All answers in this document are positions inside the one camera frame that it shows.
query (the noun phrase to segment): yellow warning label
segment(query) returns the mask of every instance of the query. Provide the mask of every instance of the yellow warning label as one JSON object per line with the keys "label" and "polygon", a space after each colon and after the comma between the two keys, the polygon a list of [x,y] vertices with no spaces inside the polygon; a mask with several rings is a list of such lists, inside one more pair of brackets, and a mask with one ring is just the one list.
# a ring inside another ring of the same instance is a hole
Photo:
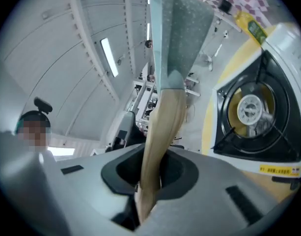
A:
{"label": "yellow warning label", "polygon": [[264,165],[261,164],[259,172],[268,173],[273,175],[298,177],[300,175],[301,167],[291,166],[275,166],[275,165]]}

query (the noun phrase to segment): yellow bottle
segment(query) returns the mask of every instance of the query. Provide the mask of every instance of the yellow bottle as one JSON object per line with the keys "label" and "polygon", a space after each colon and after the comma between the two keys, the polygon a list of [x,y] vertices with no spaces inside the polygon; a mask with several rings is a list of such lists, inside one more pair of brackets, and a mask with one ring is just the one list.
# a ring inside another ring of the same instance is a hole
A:
{"label": "yellow bottle", "polygon": [[251,38],[253,38],[257,43],[259,43],[259,45],[261,45],[267,38],[267,33],[265,30],[249,13],[238,10],[227,0],[221,0],[218,5],[218,9],[229,15],[232,15],[237,26],[240,27],[242,31],[248,34]]}

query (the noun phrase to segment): white wall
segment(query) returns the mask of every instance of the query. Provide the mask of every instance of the white wall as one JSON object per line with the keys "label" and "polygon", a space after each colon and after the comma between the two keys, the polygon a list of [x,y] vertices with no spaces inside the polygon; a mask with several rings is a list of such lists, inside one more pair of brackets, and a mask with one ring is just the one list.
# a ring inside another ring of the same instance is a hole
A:
{"label": "white wall", "polygon": [[101,152],[105,151],[101,147],[101,145],[98,141],[61,136],[61,135],[54,134],[54,133],[51,134],[49,146],[75,149],[74,155],[72,155],[72,156],[55,156],[56,160],[66,160],[66,159],[72,159],[72,158],[76,158],[76,157],[90,156],[94,149],[97,151],[97,153],[101,153]]}

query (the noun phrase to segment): curved ceiling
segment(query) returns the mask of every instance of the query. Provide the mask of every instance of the curved ceiling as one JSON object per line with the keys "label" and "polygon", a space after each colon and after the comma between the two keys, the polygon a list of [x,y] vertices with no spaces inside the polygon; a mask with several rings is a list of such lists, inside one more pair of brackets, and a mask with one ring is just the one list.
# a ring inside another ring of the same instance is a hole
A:
{"label": "curved ceiling", "polygon": [[[100,140],[147,63],[147,11],[147,0],[21,0],[0,32],[0,59],[26,94],[23,113],[38,96],[53,107],[54,133]],[[121,59],[117,77],[104,38]]]}

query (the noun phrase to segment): wall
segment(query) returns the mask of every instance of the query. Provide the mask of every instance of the wall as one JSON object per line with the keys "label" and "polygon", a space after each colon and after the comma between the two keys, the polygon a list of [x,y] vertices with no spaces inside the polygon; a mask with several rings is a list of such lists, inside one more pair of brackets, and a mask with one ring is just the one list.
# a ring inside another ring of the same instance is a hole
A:
{"label": "wall", "polygon": [[[54,133],[101,139],[118,103],[86,53],[70,0],[21,0],[0,32],[0,60],[27,95],[23,112],[35,110],[38,96],[53,107],[49,119]],[[124,87],[116,91],[124,92]]]}
{"label": "wall", "polygon": [[61,136],[54,133],[51,134],[51,140],[49,146],[75,149],[73,156],[55,156],[55,159],[57,161],[62,159],[66,160],[66,159],[72,159],[76,157],[90,156],[94,149],[96,150],[97,153],[101,153],[105,151],[104,148],[102,149],[98,141],[77,139],[73,137]]}

